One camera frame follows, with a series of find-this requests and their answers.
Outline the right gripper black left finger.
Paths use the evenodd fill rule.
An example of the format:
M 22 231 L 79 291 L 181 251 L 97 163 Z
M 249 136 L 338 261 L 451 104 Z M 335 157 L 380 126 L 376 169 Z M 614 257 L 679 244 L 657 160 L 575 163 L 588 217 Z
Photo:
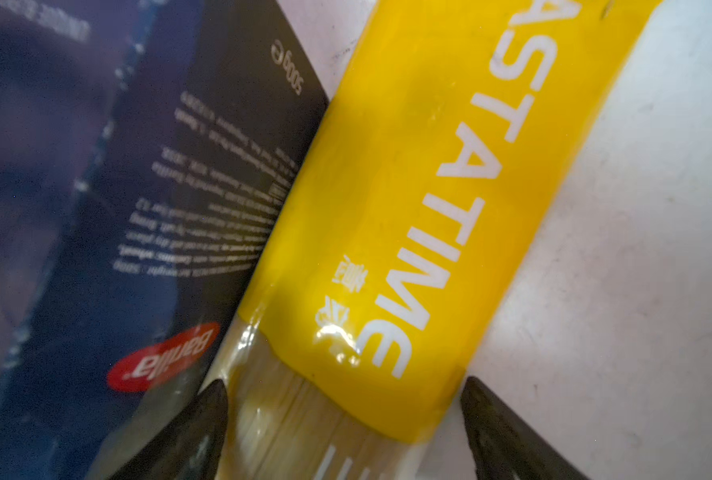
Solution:
M 225 383 L 214 380 L 110 478 L 215 479 L 228 413 Z

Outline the yellow Pastatime spaghetti bag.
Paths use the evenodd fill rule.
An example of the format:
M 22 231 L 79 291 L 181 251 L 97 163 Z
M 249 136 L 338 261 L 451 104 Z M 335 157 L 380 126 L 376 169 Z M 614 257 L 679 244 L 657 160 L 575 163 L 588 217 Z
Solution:
M 220 479 L 406 479 L 653 1 L 380 1 L 209 372 Z

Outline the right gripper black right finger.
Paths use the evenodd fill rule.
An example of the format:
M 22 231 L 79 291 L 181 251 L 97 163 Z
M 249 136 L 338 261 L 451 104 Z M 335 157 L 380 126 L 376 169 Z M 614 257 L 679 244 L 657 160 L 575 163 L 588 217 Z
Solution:
M 460 405 L 477 478 L 588 480 L 479 378 L 466 379 Z

